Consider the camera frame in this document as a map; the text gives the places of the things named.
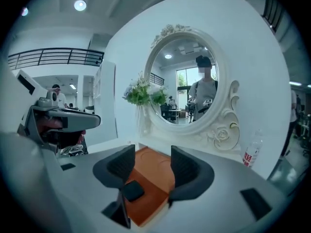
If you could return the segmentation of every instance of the balcony railing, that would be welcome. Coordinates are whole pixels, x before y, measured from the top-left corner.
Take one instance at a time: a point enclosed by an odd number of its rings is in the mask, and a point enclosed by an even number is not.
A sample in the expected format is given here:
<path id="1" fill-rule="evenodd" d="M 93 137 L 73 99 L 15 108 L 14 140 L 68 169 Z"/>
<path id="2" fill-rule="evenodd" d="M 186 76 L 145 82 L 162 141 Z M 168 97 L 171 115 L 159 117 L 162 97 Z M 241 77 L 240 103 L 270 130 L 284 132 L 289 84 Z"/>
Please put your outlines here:
<path id="1" fill-rule="evenodd" d="M 10 55 L 8 66 L 11 70 L 48 64 L 100 66 L 103 57 L 103 52 L 86 49 L 35 49 Z"/>
<path id="2" fill-rule="evenodd" d="M 266 0 L 262 17 L 270 25 L 270 28 L 277 31 L 284 14 L 283 6 L 277 0 Z"/>
<path id="3" fill-rule="evenodd" d="M 164 79 L 154 73 L 150 73 L 150 82 L 158 85 L 164 85 Z"/>

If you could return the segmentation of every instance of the black cap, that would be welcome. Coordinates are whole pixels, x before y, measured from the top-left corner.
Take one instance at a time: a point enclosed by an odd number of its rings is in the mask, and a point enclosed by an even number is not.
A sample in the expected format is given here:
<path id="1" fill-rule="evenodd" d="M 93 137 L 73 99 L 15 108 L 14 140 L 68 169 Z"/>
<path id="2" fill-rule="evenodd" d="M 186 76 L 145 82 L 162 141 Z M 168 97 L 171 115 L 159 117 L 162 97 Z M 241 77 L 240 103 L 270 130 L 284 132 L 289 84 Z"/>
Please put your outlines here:
<path id="1" fill-rule="evenodd" d="M 212 63 L 210 62 L 210 59 L 206 56 L 198 56 L 195 58 L 195 61 L 198 65 L 198 67 L 212 67 Z"/>

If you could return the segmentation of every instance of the white t-shirt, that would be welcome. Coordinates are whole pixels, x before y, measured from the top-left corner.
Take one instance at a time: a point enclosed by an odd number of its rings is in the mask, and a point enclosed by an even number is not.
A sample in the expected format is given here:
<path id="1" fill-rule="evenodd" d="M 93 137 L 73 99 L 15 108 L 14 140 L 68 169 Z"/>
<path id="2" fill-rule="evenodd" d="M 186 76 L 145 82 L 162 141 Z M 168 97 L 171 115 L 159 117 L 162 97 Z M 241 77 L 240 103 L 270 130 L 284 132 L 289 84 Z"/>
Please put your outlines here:
<path id="1" fill-rule="evenodd" d="M 169 105 L 172 107 L 172 110 L 176 109 L 175 100 L 169 100 Z"/>
<path id="2" fill-rule="evenodd" d="M 57 101 L 58 101 L 58 107 L 60 107 L 60 108 L 64 108 L 65 103 L 67 103 L 65 95 L 61 92 L 57 96 Z"/>
<path id="3" fill-rule="evenodd" d="M 196 106 L 195 106 L 195 112 L 194 112 L 194 120 L 200 119 L 204 114 L 199 113 L 198 111 L 203 109 L 203 102 L 207 99 L 213 99 L 216 96 L 216 86 L 215 81 L 203 81 L 201 79 L 198 84 L 198 88 L 196 91 L 196 97 L 195 97 L 195 84 L 194 83 L 190 90 L 189 90 L 189 96 L 192 98 L 196 98 Z"/>
<path id="4" fill-rule="evenodd" d="M 297 106 L 297 98 L 296 98 L 296 93 L 292 90 L 292 104 L 295 103 Z M 295 122 L 297 120 L 297 116 L 296 116 L 296 110 L 292 109 L 291 111 L 291 122 Z"/>

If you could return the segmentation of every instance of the ceiling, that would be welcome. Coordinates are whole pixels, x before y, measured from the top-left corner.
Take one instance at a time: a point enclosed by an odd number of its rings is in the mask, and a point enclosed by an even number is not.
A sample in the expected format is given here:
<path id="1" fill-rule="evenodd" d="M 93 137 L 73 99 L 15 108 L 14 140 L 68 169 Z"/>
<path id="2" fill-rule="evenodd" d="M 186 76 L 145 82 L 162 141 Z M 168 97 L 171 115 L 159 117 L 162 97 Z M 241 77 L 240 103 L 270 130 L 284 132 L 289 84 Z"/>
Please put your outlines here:
<path id="1" fill-rule="evenodd" d="M 166 59 L 165 55 L 170 54 L 171 59 Z M 215 60 L 208 50 L 205 50 L 198 41 L 192 39 L 178 39 L 167 44 L 155 58 L 158 67 L 166 67 L 187 61 L 194 61 L 196 57 L 203 55 L 210 58 L 212 65 Z"/>
<path id="2" fill-rule="evenodd" d="M 92 76 L 84 76 L 83 95 L 93 95 L 93 79 L 94 77 Z M 61 92 L 65 95 L 76 95 L 77 90 L 72 89 L 70 84 L 78 88 L 77 75 L 44 76 L 36 77 L 34 80 L 46 89 L 50 89 L 54 84 L 58 84 Z"/>
<path id="3" fill-rule="evenodd" d="M 12 38 L 21 32 L 37 32 L 38 29 L 60 27 L 83 29 L 92 34 L 98 33 L 107 35 L 110 38 L 133 17 L 164 0 L 84 0 L 87 3 L 87 8 L 82 12 L 74 9 L 73 4 L 75 1 L 32 0 L 27 5 L 29 9 L 28 15 L 17 20 L 12 30 Z M 265 0 L 247 1 L 259 13 L 263 12 Z M 175 62 L 181 62 L 182 58 L 185 57 L 178 56 L 177 54 L 174 56 L 170 60 L 160 58 L 159 56 L 157 61 L 159 61 L 161 66 L 167 66 Z M 284 56 L 291 80 L 310 84 L 310 62 L 308 56 L 301 48 L 301 41 L 293 44 L 284 53 Z M 194 59 L 196 54 L 193 54 L 193 56 L 187 55 L 188 57 Z"/>
<path id="4" fill-rule="evenodd" d="M 51 27 L 80 27 L 93 33 L 114 35 L 124 24 L 163 0 L 84 0 L 87 7 L 76 11 L 76 0 L 32 0 L 29 13 L 20 17 L 14 32 Z"/>

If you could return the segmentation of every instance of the plastic bottle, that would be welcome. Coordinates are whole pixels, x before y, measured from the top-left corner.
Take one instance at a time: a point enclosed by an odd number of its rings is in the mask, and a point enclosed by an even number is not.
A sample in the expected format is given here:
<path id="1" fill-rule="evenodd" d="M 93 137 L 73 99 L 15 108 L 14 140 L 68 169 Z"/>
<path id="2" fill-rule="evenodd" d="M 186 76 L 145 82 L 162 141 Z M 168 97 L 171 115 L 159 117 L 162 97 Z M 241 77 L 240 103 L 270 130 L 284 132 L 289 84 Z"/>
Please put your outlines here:
<path id="1" fill-rule="evenodd" d="M 259 151 L 262 147 L 262 131 L 256 130 L 252 137 L 250 146 L 246 149 L 243 156 L 243 163 L 245 166 L 252 167 L 257 159 Z"/>

